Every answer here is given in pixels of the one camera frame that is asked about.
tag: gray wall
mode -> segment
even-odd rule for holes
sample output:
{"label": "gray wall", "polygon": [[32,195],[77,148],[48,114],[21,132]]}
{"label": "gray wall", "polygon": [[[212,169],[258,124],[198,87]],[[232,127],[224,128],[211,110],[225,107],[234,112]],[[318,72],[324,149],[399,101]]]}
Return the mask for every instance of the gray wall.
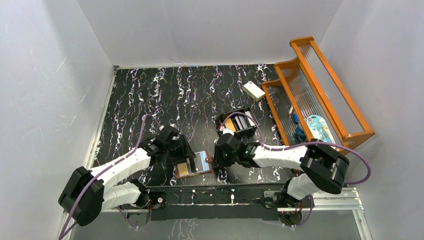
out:
{"label": "gray wall", "polygon": [[113,67],[76,0],[0,3],[0,236],[55,239]]}
{"label": "gray wall", "polygon": [[275,63],[319,43],[342,0],[78,0],[113,65]]}
{"label": "gray wall", "polygon": [[357,186],[375,240],[424,234],[423,13],[418,0],[345,0],[319,45],[376,132],[359,148],[373,172]]}

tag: floor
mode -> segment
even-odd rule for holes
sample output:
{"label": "floor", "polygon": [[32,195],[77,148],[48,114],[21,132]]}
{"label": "floor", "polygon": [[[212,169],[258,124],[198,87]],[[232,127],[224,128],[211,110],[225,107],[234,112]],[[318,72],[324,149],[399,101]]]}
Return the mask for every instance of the floor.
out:
{"label": "floor", "polygon": [[[250,107],[263,130],[264,142],[281,145],[266,100],[254,102],[242,90],[248,81],[260,86],[277,78],[271,64],[119,69],[93,167],[110,162],[134,147],[145,113],[154,115],[163,125],[176,124],[188,137],[194,152],[208,150],[213,156],[214,140],[218,138],[214,117],[224,111]],[[144,136],[155,130],[150,128]],[[147,186],[180,186],[284,183],[291,176],[287,168],[244,168],[235,164],[216,172],[177,179],[174,166],[162,162],[129,179],[139,179]]]}

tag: wooden frame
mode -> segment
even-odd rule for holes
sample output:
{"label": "wooden frame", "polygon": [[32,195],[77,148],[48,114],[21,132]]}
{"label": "wooden frame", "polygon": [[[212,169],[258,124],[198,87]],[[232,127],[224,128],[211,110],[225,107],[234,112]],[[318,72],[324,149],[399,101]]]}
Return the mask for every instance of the wooden frame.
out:
{"label": "wooden frame", "polygon": [[[353,115],[356,117],[357,121],[363,128],[363,131],[360,132],[347,132],[345,129],[345,126],[343,125],[342,121],[340,120],[339,116],[337,115],[336,111],[334,110],[332,104],[330,103],[326,92],[322,88],[322,86],[319,84],[317,77],[315,76],[313,70],[309,66],[307,60],[303,56],[301,49],[299,46],[304,45],[310,45],[310,47],[315,51],[316,55],[318,56],[319,60],[327,70],[328,74],[330,75],[331,79],[333,80],[334,84],[336,85],[337,89],[340,91],[342,97],[346,101],[347,105],[350,108],[350,111],[352,111]],[[277,116],[277,111],[274,107],[274,104],[272,103],[271,97],[268,92],[268,87],[275,87],[275,86],[282,86],[287,93],[288,99],[290,100],[291,104],[293,105],[293,109],[295,113],[298,116],[302,116],[300,119],[300,124],[304,129],[306,138],[308,141],[310,141],[313,136],[311,131],[309,130],[308,126],[306,125],[306,122],[303,120],[302,112],[296,103],[296,99],[290,90],[289,83],[291,81],[295,81],[296,75],[298,74],[297,71],[302,71],[304,76],[307,79],[307,82],[311,86],[311,89],[313,90],[313,93],[316,95],[319,104],[322,106],[322,109],[324,110],[325,114],[327,115],[330,123],[334,131],[337,134],[337,137],[339,138],[340,142],[350,148],[354,149],[363,142],[365,142],[367,139],[372,137],[375,132],[371,129],[370,125],[365,120],[364,116],[359,111],[358,107],[352,100],[351,96],[348,94],[346,89],[344,88],[343,84],[340,82],[339,78],[337,77],[336,73],[334,72],[333,68],[330,66],[327,59],[324,57],[323,53],[319,49],[318,45],[315,43],[314,38],[312,36],[307,37],[300,37],[300,38],[294,38],[290,41],[290,46],[293,47],[294,52],[296,53],[297,57],[289,60],[289,61],[282,61],[277,62],[274,65],[275,71],[279,77],[278,80],[273,81],[267,81],[262,83],[262,89],[265,92],[266,100],[271,103],[269,104],[269,108],[271,109],[271,113],[275,119],[275,123],[277,125],[278,132],[281,135],[281,138],[283,140],[283,143],[288,146],[289,141],[284,133],[283,126],[281,124],[281,121],[279,117]],[[284,76],[282,70],[287,69],[293,69],[293,73],[291,75]],[[343,154],[347,154],[348,152],[345,150],[341,150]]]}

